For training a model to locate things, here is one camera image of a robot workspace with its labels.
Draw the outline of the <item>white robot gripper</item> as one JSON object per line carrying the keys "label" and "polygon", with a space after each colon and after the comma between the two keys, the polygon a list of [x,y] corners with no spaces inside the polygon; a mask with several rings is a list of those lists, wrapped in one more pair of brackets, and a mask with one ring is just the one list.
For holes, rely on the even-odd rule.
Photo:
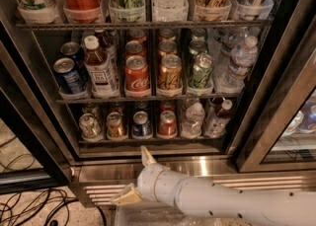
{"label": "white robot gripper", "polygon": [[156,163],[145,146],[141,146],[140,149],[142,165],[145,168],[137,178],[137,189],[134,184],[129,184],[115,194],[110,202],[116,206],[121,206],[140,202],[143,198],[173,206],[177,184],[188,176]]}

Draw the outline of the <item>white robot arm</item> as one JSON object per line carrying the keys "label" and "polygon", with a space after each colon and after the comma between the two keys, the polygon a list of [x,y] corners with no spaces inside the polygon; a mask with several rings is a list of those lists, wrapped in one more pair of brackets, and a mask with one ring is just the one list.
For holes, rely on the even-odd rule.
{"label": "white robot arm", "polygon": [[238,190],[190,177],[163,166],[141,148],[143,170],[137,183],[111,198],[122,206],[143,200],[162,202],[192,217],[241,218],[261,226],[315,226],[316,193]]}

